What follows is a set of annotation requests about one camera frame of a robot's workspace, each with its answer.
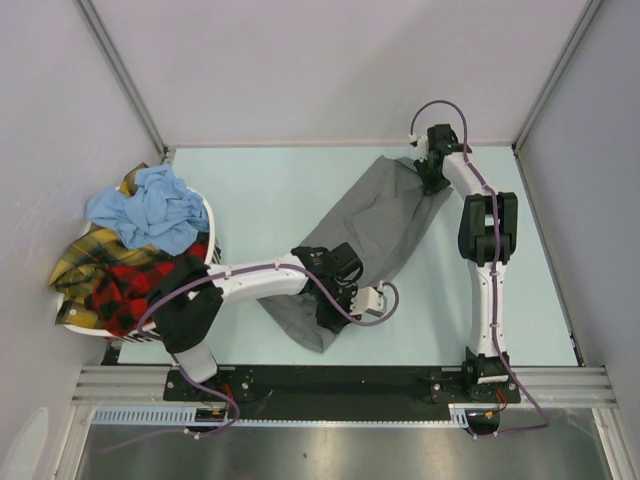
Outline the right aluminium frame post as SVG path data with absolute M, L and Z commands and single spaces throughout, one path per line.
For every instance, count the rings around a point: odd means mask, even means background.
M 585 3 L 575 25 L 560 50 L 549 75 L 545 79 L 541 90 L 536 96 L 534 103 L 528 111 L 525 120 L 519 128 L 514 141 L 511 144 L 513 152 L 518 155 L 522 147 L 525 145 L 531 131 L 538 122 L 544 112 L 552 95 L 558 88 L 564 75 L 567 73 L 571 62 L 584 42 L 591 27 L 596 21 L 605 1 L 589 0 Z

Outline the red black plaid shirt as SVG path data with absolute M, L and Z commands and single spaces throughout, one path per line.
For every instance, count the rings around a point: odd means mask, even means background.
M 117 337 L 131 333 L 147 311 L 147 295 L 183 260 L 204 260 L 209 236 L 200 233 L 183 253 L 171 256 L 160 250 L 142 263 L 108 266 L 92 294 L 85 300 L 105 330 Z

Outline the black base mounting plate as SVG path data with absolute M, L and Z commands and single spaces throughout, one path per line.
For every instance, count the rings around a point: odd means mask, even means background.
M 244 421 L 436 421 L 450 404 L 521 402 L 514 381 L 475 385 L 458 367 L 226 365 L 204 386 Z

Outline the grey long sleeve shirt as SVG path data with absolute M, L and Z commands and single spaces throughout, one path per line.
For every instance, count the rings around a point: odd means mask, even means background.
M 422 241 L 451 187 L 427 196 L 409 158 L 376 159 L 302 240 L 304 247 L 333 249 L 347 242 L 364 264 L 358 285 L 393 279 Z M 309 294 L 259 301 L 300 346 L 322 353 L 337 335 L 317 325 L 317 302 Z

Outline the yellow plaid shirt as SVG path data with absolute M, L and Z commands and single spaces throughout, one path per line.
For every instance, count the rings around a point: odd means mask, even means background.
M 118 235 L 95 224 L 74 240 L 58 261 L 49 286 L 59 294 L 55 322 L 66 326 L 102 330 L 98 313 L 85 305 L 87 298 L 115 266 L 136 266 L 154 260 L 167 260 L 169 255 L 151 246 L 127 249 Z

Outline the aluminium front rail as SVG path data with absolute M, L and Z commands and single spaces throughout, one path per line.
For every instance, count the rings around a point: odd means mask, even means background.
M 522 367 L 521 402 L 463 410 L 469 427 L 242 427 L 168 366 L 81 371 L 60 479 L 635 479 L 603 368 Z M 213 428 L 92 425 L 98 406 L 218 407 Z

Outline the white laundry basket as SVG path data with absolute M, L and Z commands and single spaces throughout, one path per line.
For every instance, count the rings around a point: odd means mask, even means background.
M 221 251 L 220 248 L 218 246 L 218 242 L 216 239 L 214 239 L 213 241 L 211 241 L 210 239 L 208 240 L 208 251 L 205 255 L 205 259 L 203 261 L 205 262 L 212 262 L 212 263 L 218 263 L 221 260 Z M 107 330 L 105 330 L 104 328 L 102 330 L 91 330 L 91 329 L 86 329 L 86 328 L 79 328 L 79 327 L 73 327 L 73 326 L 66 326 L 66 325 L 62 325 L 65 328 L 67 328 L 68 330 L 74 332 L 74 333 L 78 333 L 81 335 L 87 335 L 87 336 L 92 336 L 92 337 L 100 337 L 100 338 L 104 338 L 107 339 L 109 341 L 122 341 L 122 342 L 129 342 L 129 343 L 143 343 L 143 342 L 147 342 L 149 339 L 145 336 L 142 336 L 138 333 L 138 331 L 136 330 L 136 328 L 129 333 L 128 335 L 124 336 L 124 337 L 117 337 L 115 335 L 110 334 Z

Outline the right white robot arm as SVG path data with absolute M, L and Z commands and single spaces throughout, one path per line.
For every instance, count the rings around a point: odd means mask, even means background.
M 412 133 L 414 166 L 423 191 L 433 196 L 452 187 L 463 200 L 457 245 L 471 278 L 471 333 L 461 367 L 461 388 L 484 401 L 510 381 L 504 334 L 504 282 L 517 246 L 518 198 L 500 193 L 472 160 L 472 151 L 448 124 Z

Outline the light blue shirt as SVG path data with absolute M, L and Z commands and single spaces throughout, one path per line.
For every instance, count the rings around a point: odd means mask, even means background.
M 151 245 L 178 256 L 201 233 L 215 239 L 211 207 L 176 176 L 171 165 L 137 170 L 133 186 L 131 195 L 115 188 L 94 195 L 86 206 L 87 220 L 113 231 L 129 250 Z

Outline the aluminium frame post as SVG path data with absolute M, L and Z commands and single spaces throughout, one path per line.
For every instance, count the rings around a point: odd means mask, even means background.
M 560 50 L 549 75 L 545 79 L 541 90 L 536 96 L 534 103 L 528 111 L 525 120 L 519 128 L 514 141 L 511 144 L 513 152 L 518 155 L 522 147 L 525 145 L 531 131 L 538 122 L 544 112 L 552 95 L 558 88 L 564 75 L 567 73 L 571 62 L 584 42 L 591 27 L 596 21 L 605 1 L 589 0 L 585 3 L 575 25 Z
M 74 0 L 73 4 L 86 24 L 147 139 L 159 158 L 164 159 L 168 147 L 163 141 L 160 131 L 97 7 L 90 0 Z

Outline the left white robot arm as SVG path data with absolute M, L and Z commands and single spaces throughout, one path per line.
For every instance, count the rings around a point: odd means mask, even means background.
M 186 371 L 186 387 L 197 398 L 214 397 L 221 376 L 205 345 L 225 306 L 257 300 L 300 345 L 321 352 L 357 315 L 350 311 L 363 264 L 348 243 L 332 250 L 296 247 L 267 264 L 209 265 L 182 261 L 147 296 L 154 332 Z

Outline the left aluminium frame post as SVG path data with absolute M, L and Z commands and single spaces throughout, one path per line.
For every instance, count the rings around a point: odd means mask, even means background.
M 90 0 L 74 0 L 73 4 L 86 24 L 147 139 L 159 158 L 164 159 L 168 147 L 163 141 L 160 131 L 97 7 Z

